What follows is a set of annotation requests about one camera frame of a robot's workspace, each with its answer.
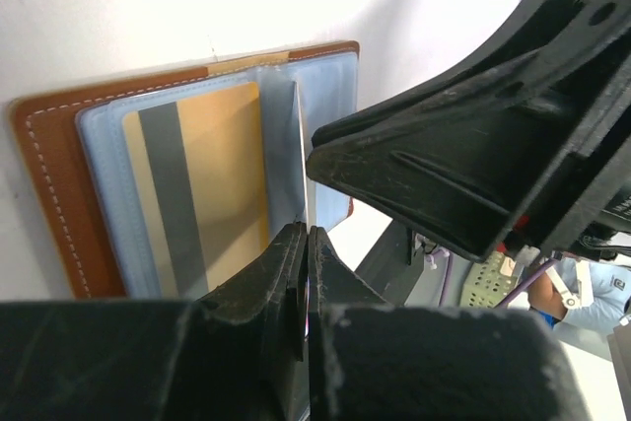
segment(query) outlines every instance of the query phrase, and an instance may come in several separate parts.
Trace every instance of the wallet stitching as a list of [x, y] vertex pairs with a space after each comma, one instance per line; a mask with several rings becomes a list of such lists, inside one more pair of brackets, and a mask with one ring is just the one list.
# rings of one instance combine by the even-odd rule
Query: wallet stitching
[[[300, 58], [296, 58], [296, 60], [302, 61], [305, 59], [309, 59], [309, 58], [315, 58], [318, 56], [325, 56], [325, 55], [330, 55], [330, 54], [334, 54], [334, 53], [341, 53], [341, 52], [346, 52], [346, 51], [355, 51], [354, 48], [352, 47], [346, 47], [346, 48], [339, 48], [339, 49], [334, 49], [334, 50], [330, 50], [330, 51], [322, 51], [319, 53], [315, 53], [315, 54], [311, 54], [311, 55], [307, 55], [307, 56], [301, 56]], [[31, 137], [31, 140], [33, 141], [33, 146], [35, 149], [35, 154], [37, 155], [37, 159], [39, 160], [39, 165], [41, 168], [41, 172], [43, 174], [44, 180], [46, 182], [46, 184], [48, 185], [48, 191], [50, 192], [50, 196], [52, 198], [52, 203], [54, 206], [54, 209], [57, 213], [57, 218], [59, 219], [59, 223], [61, 224], [61, 230], [64, 233], [64, 236], [66, 238], [66, 242], [68, 244], [68, 248], [70, 249], [70, 253], [72, 254], [72, 258], [75, 261], [76, 264], [76, 268], [77, 271], [79, 273], [79, 277], [81, 278], [81, 282], [83, 284], [83, 289], [86, 292], [86, 296], [88, 298], [92, 298], [92, 292], [90, 290], [90, 287], [88, 286], [88, 280], [86, 279], [86, 275], [85, 272], [83, 270], [83, 263], [81, 262], [81, 258], [79, 257], [76, 248], [74, 246], [74, 240], [70, 234], [70, 230], [68, 229], [68, 226], [66, 225], [66, 218], [63, 214], [63, 210], [61, 208], [61, 206], [59, 205], [59, 198], [57, 197], [57, 193], [55, 191], [54, 185], [52, 183], [52, 179], [50, 177], [50, 175], [48, 174], [48, 168], [46, 166], [46, 162], [44, 160], [44, 156], [43, 153], [41, 152], [39, 143], [37, 142], [37, 138], [35, 136], [35, 132], [33, 131], [33, 123], [32, 123], [32, 118], [36, 115], [42, 115], [45, 114], [47, 112], [53, 112], [56, 110], [60, 110], [60, 109], [64, 109], [64, 108], [68, 108], [68, 107], [72, 107], [72, 106], [77, 106], [77, 105], [85, 105], [85, 104], [95, 104], [98, 102], [103, 102], [103, 101], [109, 101], [109, 100], [113, 100], [113, 99], [120, 99], [120, 98], [124, 98], [126, 96], [130, 96], [130, 95], [134, 95], [134, 94], [141, 94], [141, 93], [149, 93], [152, 91], [158, 91], [158, 90], [162, 90], [164, 88], [168, 88], [170, 86], [175, 86], [175, 85], [180, 85], [180, 84], [188, 84], [188, 83], [192, 83], [195, 81], [201, 81], [201, 80], [206, 80], [206, 79], [211, 79], [217, 76], [224, 76], [227, 74], [232, 74], [232, 73], [238, 73], [240, 71], [245, 71], [247, 69], [250, 69], [252, 67], [258, 67], [258, 66], [271, 66], [271, 65], [275, 65], [275, 64], [281, 64], [281, 63], [287, 63], [290, 62], [291, 59], [288, 58], [283, 58], [283, 59], [279, 59], [276, 61], [269, 61], [266, 63], [260, 63], [260, 64], [255, 64], [255, 65], [251, 65], [251, 66], [243, 66], [241, 68], [236, 68], [233, 70], [229, 70], [229, 71], [221, 71], [218, 73], [213, 73], [210, 75], [206, 75], [206, 76], [201, 76], [201, 77], [197, 77], [197, 78], [192, 78], [192, 79], [188, 79], [185, 81], [173, 81], [172, 83], [167, 83], [167, 84], [163, 84], [160, 86], [156, 86], [156, 87], [148, 87], [148, 88], [143, 88], [143, 89], [138, 89], [136, 91], [127, 91], [125, 93], [121, 93], [121, 94], [116, 94], [116, 95], [110, 95], [110, 96], [103, 96], [102, 98], [94, 98], [94, 99], [85, 99], [83, 101], [78, 101], [75, 103], [70, 103], [70, 104], [64, 104], [64, 105], [57, 105], [54, 107], [47, 107], [47, 108], [43, 108], [40, 110], [36, 110], [33, 113], [30, 113], [27, 116], [27, 120], [25, 121], [25, 126], [27, 127], [27, 131], [29, 133], [29, 136]]]

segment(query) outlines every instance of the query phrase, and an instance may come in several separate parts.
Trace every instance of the white surface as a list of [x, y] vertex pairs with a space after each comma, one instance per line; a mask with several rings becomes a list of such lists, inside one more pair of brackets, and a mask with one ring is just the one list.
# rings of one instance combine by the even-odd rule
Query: white surface
[[[462, 59], [518, 0], [0, 0], [0, 104], [69, 85], [288, 43], [357, 39], [359, 105]], [[0, 132], [0, 299], [69, 290], [7, 127]], [[358, 204], [332, 236], [353, 267], [387, 219]]]
[[574, 370], [579, 390], [594, 421], [624, 421], [624, 407], [613, 372], [613, 364], [561, 343]]

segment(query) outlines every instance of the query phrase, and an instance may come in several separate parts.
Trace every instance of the purple cable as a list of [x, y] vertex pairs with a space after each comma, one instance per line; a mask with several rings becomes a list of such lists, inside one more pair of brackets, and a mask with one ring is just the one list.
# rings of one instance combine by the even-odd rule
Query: purple cable
[[508, 295], [504, 297], [502, 301], [500, 301], [495, 308], [505, 308], [514, 298], [517, 297], [519, 293], [528, 289], [528, 287], [536, 280], [539, 276], [541, 276], [545, 270], [551, 267], [553, 264], [558, 263], [558, 260], [554, 258], [548, 258], [545, 260], [541, 266], [539, 266], [534, 273], [532, 273], [528, 278], [526, 278], [522, 283], [517, 285], [513, 291], [511, 291]]
[[454, 264], [454, 254], [450, 251], [447, 252], [447, 268], [445, 269], [445, 280], [443, 280], [443, 289], [441, 290], [441, 298], [438, 301], [438, 306], [442, 306], [445, 302], [445, 296], [447, 295], [447, 285], [452, 276], [452, 265]]

